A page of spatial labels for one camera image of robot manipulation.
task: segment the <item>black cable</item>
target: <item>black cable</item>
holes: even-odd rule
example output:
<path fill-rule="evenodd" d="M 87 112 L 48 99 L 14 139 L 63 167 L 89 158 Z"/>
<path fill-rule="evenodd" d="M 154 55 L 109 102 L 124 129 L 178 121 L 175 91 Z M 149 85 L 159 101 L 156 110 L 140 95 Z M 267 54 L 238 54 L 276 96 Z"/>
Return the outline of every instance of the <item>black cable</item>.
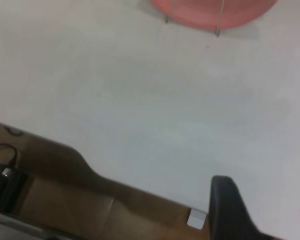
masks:
<path fill-rule="evenodd" d="M 22 131 L 14 132 L 10 127 L 4 126 L 3 127 L 10 135 L 14 137 L 21 137 L 24 133 Z"/>
<path fill-rule="evenodd" d="M 13 155 L 12 159 L 8 162 L 8 167 L 11 169 L 14 169 L 17 165 L 17 159 L 18 159 L 17 148 L 9 143 L 0 143 L 0 147 L 5 147 L 5 148 L 9 148 L 9 149 L 13 150 L 14 155 Z"/>

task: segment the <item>power adapter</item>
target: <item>power adapter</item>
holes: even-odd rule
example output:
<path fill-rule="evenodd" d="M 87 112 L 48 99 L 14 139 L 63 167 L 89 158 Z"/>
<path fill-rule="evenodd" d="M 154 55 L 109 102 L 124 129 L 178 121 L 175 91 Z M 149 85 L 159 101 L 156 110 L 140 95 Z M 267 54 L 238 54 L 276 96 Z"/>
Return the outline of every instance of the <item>power adapter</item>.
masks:
<path fill-rule="evenodd" d="M 27 174 L 0 163 L 0 213 L 11 213 L 27 180 Z"/>

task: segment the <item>black device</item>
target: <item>black device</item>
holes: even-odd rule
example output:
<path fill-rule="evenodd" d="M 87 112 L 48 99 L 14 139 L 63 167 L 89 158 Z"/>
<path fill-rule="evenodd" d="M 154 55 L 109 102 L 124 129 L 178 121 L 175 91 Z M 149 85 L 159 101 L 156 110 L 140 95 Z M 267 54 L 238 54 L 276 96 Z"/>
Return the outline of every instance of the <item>black device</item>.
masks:
<path fill-rule="evenodd" d="M 0 213 L 11 213 L 27 180 L 27 174 L 0 163 Z"/>

